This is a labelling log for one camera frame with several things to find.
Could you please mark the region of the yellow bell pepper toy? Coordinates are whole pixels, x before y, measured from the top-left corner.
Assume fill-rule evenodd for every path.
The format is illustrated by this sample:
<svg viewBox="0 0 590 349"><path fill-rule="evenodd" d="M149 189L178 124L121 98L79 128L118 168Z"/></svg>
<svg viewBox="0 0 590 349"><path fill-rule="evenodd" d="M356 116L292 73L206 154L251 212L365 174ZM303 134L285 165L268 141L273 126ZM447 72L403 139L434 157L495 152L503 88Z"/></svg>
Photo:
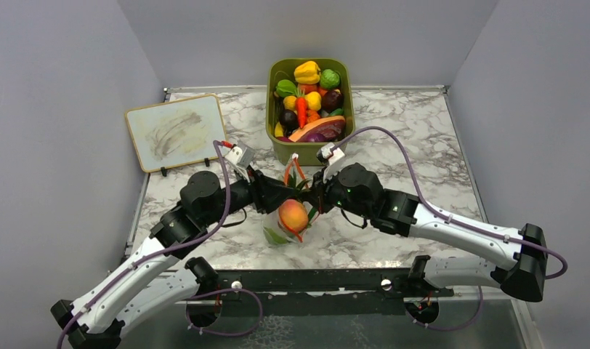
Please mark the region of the yellow bell pepper toy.
<svg viewBox="0 0 590 349"><path fill-rule="evenodd" d="M294 79L298 84L317 84L320 81L320 74L319 65L310 60L295 68Z"/></svg>

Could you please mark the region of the yellow lemon toy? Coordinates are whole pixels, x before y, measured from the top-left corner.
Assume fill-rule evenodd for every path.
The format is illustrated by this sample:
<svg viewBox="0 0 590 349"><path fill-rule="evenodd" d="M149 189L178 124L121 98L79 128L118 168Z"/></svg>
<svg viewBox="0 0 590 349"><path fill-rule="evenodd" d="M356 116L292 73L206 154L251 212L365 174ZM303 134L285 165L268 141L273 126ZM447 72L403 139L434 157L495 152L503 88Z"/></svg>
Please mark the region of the yellow lemon toy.
<svg viewBox="0 0 590 349"><path fill-rule="evenodd" d="M290 111L297 111L297 97L294 95L290 95L283 98L283 106L285 109Z"/></svg>
<svg viewBox="0 0 590 349"><path fill-rule="evenodd" d="M322 107L322 97L319 92L313 91L304 96L307 108L311 111L319 111Z"/></svg>

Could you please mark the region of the clear zip bag orange zipper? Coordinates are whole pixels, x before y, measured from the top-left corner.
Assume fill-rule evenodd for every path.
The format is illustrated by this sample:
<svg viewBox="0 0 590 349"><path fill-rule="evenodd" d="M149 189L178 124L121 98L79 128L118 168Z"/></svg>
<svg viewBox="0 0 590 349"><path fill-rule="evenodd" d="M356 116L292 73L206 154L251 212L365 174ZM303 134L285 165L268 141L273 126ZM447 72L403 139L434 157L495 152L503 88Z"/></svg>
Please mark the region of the clear zip bag orange zipper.
<svg viewBox="0 0 590 349"><path fill-rule="evenodd" d="M310 191L312 180L306 178L297 153L293 153L286 164L283 184L294 189L295 197L287 199L264 218L263 234L272 245L302 244L304 234L320 214L316 208L303 202L302 195Z"/></svg>

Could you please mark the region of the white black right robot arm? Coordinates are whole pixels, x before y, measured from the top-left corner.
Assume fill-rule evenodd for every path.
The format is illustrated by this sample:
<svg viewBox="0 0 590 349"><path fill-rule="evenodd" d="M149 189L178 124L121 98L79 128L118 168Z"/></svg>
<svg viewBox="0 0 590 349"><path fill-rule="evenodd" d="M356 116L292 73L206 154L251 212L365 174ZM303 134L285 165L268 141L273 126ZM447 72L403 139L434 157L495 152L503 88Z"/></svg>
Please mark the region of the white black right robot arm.
<svg viewBox="0 0 590 349"><path fill-rule="evenodd" d="M543 230L527 223L504 228L454 215L418 196L386 189L359 163L323 179L317 172L304 200L324 214L333 208L362 217L389 235L424 238L458 248L470 257L419 257L406 276L417 296L447 286L489 286L527 302L543 299L549 252Z"/></svg>

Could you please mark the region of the green plastic bin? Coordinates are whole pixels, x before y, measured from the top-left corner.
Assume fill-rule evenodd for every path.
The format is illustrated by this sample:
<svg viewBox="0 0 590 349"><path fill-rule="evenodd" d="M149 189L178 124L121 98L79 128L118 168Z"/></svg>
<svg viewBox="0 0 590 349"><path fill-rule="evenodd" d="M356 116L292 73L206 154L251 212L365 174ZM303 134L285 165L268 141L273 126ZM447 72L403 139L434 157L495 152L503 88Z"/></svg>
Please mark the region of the green plastic bin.
<svg viewBox="0 0 590 349"><path fill-rule="evenodd" d="M329 68L340 75L341 84L339 85L339 90L344 95L342 117L345 119L345 122L344 127L341 129L341 133L337 135L337 140L343 140L355 131L352 89L349 81L348 69L344 63L335 59L315 57L312 60L321 68ZM307 61L307 58L286 58L277 61L269 71L267 81L265 131L272 142L276 158L282 164L287 162L292 153L299 154L299 163L303 166L318 166L320 164L316 158L316 153L320 150L320 147L324 145L323 143L291 143L279 140L275 136L275 125L278 123L280 113L285 110L282 101L275 96L275 88L278 86L280 80L293 79L296 67Z"/></svg>

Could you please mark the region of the orange spiky pineapple toy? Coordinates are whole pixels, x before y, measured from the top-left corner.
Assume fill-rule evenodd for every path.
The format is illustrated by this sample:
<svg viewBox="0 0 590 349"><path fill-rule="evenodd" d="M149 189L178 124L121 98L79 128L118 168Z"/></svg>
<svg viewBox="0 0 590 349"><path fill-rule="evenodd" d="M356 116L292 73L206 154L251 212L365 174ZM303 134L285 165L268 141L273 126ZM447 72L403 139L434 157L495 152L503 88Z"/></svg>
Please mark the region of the orange spiky pineapple toy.
<svg viewBox="0 0 590 349"><path fill-rule="evenodd" d="M293 199L304 202L304 197L310 192L310 179L298 180L293 174L289 174L286 185L293 191Z"/></svg>

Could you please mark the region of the purple eggplant toy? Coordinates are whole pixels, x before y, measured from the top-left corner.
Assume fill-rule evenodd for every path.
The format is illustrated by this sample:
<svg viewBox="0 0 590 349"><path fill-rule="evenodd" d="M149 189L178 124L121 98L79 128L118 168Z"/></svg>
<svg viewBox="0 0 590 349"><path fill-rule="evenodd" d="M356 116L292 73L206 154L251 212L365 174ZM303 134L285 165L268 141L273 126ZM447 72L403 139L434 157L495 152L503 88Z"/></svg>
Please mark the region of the purple eggplant toy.
<svg viewBox="0 0 590 349"><path fill-rule="evenodd" d="M328 138L321 133L309 133L303 136L300 140L302 143L324 143Z"/></svg>

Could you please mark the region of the orange carrot toy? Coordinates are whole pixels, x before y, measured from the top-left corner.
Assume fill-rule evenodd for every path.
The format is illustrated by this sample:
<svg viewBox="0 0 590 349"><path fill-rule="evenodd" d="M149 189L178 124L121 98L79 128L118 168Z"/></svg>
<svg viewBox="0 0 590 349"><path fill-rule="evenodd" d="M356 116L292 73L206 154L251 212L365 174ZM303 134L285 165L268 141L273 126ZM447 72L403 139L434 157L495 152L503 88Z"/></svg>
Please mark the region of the orange carrot toy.
<svg viewBox="0 0 590 349"><path fill-rule="evenodd" d="M299 128L303 129L307 124L307 100L304 95L300 95L296 98L296 112Z"/></svg>

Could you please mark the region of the small whiteboard with wooden frame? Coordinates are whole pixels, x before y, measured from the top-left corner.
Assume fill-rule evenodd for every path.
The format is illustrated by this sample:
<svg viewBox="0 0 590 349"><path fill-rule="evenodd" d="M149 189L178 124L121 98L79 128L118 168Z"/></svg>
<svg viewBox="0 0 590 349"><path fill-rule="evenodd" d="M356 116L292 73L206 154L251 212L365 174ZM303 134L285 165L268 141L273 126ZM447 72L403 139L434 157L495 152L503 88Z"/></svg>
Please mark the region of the small whiteboard with wooden frame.
<svg viewBox="0 0 590 349"><path fill-rule="evenodd" d="M131 109L124 120L145 173L214 160L213 142L227 139L214 94Z"/></svg>

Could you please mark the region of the black metal base rail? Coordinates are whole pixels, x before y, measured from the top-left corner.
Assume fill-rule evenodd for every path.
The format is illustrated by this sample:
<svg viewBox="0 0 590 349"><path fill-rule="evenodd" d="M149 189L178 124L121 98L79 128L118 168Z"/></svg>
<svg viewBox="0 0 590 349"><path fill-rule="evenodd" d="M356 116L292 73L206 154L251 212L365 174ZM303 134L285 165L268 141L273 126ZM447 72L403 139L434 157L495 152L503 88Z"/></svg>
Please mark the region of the black metal base rail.
<svg viewBox="0 0 590 349"><path fill-rule="evenodd" d="M451 297L411 275L408 268L219 270L210 290L186 312L211 316L337 316L405 314L407 299Z"/></svg>

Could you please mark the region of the green pepper toy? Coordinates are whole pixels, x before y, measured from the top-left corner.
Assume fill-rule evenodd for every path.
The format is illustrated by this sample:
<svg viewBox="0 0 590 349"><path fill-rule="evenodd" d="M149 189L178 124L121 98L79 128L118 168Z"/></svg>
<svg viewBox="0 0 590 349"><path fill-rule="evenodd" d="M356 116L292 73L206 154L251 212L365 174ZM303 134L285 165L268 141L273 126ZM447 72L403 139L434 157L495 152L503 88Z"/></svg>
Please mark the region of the green pepper toy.
<svg viewBox="0 0 590 349"><path fill-rule="evenodd" d="M275 95L280 98L286 98L296 95L298 86L291 80L282 79L275 86Z"/></svg>

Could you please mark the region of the dark red plum toy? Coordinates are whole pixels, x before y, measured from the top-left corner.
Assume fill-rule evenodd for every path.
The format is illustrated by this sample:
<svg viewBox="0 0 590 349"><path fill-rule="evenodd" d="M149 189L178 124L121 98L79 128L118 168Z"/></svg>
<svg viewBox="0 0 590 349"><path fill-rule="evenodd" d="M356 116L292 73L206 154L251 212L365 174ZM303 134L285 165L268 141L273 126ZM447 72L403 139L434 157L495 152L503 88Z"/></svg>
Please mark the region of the dark red plum toy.
<svg viewBox="0 0 590 349"><path fill-rule="evenodd" d="M344 104L344 95L336 90L327 91L321 99L321 108L327 113L339 109Z"/></svg>

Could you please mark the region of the green broccoli toy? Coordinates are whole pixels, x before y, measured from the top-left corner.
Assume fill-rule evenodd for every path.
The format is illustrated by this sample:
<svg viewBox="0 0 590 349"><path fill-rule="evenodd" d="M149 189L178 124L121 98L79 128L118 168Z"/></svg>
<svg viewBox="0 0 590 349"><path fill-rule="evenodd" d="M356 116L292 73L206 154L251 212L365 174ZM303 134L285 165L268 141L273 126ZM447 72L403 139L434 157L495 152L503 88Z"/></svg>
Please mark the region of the green broccoli toy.
<svg viewBox="0 0 590 349"><path fill-rule="evenodd" d="M322 89L335 89L341 83L341 76L340 74L332 69L324 69L320 74L319 85Z"/></svg>

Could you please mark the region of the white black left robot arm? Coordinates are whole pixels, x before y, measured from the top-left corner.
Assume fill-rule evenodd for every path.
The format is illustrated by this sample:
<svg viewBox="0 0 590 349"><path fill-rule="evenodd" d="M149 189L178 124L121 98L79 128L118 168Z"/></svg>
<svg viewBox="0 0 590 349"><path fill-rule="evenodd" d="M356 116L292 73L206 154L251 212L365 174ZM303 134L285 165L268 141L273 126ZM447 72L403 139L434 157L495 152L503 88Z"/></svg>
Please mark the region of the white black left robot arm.
<svg viewBox="0 0 590 349"><path fill-rule="evenodd" d="M64 342L72 348L117 348L130 330L166 306L209 297L217 273L202 257L192 258L192 267L170 279L158 277L216 233L229 214L247 206L269 214L295 195L283 181L252 168L234 183L221 183L210 171L193 174L175 207L125 262L85 295L52 306L62 329L57 348Z"/></svg>

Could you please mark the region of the peach toy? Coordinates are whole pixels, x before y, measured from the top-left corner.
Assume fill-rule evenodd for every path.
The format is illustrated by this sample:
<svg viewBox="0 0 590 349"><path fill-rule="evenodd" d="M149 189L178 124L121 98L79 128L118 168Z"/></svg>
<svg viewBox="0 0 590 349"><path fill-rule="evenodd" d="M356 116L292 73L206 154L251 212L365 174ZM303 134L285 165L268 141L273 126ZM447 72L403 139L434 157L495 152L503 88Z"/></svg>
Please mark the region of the peach toy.
<svg viewBox="0 0 590 349"><path fill-rule="evenodd" d="M278 219L280 224L292 233L300 233L309 223L307 209L295 199L288 199L280 205Z"/></svg>

